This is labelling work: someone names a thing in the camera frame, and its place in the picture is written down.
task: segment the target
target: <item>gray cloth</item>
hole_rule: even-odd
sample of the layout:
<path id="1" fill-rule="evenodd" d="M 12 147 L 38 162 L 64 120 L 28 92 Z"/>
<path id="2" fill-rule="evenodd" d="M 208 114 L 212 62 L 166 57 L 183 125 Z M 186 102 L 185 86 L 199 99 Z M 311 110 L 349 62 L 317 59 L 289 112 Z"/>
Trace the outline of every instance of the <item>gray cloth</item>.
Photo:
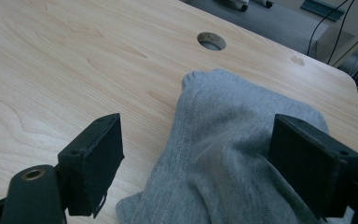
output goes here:
<path id="1" fill-rule="evenodd" d="M 275 114 L 327 132 L 309 105 L 217 69 L 183 79 L 170 139 L 126 223 L 319 223 L 266 159 Z"/>

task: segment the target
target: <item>folded fabric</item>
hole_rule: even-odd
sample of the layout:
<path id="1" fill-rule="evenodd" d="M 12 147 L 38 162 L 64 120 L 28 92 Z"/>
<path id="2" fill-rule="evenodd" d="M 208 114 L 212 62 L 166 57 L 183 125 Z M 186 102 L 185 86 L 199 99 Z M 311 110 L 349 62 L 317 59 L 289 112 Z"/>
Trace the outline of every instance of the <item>folded fabric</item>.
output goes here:
<path id="1" fill-rule="evenodd" d="M 267 160 L 275 114 L 327 132 L 311 106 L 225 70 L 187 74 L 166 149 L 144 192 L 117 204 L 119 221 L 319 223 Z"/>

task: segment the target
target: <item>wooden table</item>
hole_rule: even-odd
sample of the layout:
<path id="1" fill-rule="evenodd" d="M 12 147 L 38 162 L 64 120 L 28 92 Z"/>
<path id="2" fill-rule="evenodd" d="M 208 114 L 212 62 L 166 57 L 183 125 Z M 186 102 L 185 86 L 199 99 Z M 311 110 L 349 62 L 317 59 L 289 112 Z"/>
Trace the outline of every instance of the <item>wooden table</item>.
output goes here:
<path id="1" fill-rule="evenodd" d="M 212 51 L 197 36 L 227 47 Z M 313 105 L 358 151 L 358 97 L 336 68 L 175 0 L 0 0 L 0 199 L 10 178 L 57 153 L 98 117 L 120 113 L 124 154 L 97 219 L 143 190 L 169 137 L 182 77 L 227 69 Z"/>

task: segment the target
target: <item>wood grain surface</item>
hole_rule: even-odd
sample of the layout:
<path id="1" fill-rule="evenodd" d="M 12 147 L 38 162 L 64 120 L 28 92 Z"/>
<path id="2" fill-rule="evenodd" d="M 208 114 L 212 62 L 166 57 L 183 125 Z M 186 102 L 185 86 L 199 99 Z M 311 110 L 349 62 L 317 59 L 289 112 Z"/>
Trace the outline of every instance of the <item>wood grain surface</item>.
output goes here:
<path id="1" fill-rule="evenodd" d="M 212 51 L 197 36 L 227 47 Z M 10 178 L 57 153 L 98 117 L 120 113 L 126 159 L 97 219 L 142 191 L 169 137 L 182 77 L 224 68 L 313 105 L 358 151 L 358 97 L 349 76 L 174 0 L 0 0 L 0 199 Z"/>

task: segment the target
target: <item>gray towel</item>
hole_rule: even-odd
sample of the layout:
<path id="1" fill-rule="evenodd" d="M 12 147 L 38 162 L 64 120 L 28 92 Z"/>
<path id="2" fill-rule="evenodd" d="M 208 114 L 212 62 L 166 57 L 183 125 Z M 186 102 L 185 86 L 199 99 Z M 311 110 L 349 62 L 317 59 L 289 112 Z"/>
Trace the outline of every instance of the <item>gray towel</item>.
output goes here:
<path id="1" fill-rule="evenodd" d="M 266 159 L 278 113 L 327 132 L 311 106 L 227 71 L 187 74 L 166 149 L 144 192 L 117 204 L 119 221 L 319 223 Z"/>

